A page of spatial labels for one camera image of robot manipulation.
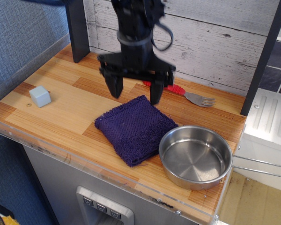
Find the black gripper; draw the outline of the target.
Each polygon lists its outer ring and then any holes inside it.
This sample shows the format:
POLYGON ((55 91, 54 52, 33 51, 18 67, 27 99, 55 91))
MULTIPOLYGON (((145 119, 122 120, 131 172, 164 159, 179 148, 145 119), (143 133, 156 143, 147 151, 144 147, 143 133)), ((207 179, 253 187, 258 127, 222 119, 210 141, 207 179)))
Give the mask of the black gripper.
POLYGON ((117 33, 121 51, 100 54, 100 73, 114 98, 119 98, 123 90, 123 77, 151 81, 150 103, 159 103, 164 85, 174 82, 176 67, 159 59, 153 51, 153 37, 150 32, 139 40, 117 33))

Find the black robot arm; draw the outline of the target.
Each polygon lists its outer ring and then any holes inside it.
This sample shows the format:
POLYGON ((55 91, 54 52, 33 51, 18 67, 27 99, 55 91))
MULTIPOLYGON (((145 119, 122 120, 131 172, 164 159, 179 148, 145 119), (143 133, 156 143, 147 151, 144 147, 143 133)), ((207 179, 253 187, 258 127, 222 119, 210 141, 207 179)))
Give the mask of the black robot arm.
POLYGON ((111 3, 118 18, 117 39, 121 51, 98 55, 100 73, 115 98, 121 95, 125 77, 150 82, 150 103, 158 104, 163 89, 173 85, 176 70, 174 65, 159 59, 153 50, 154 26, 173 36, 171 30, 159 22, 165 5, 160 0, 113 0, 111 3))

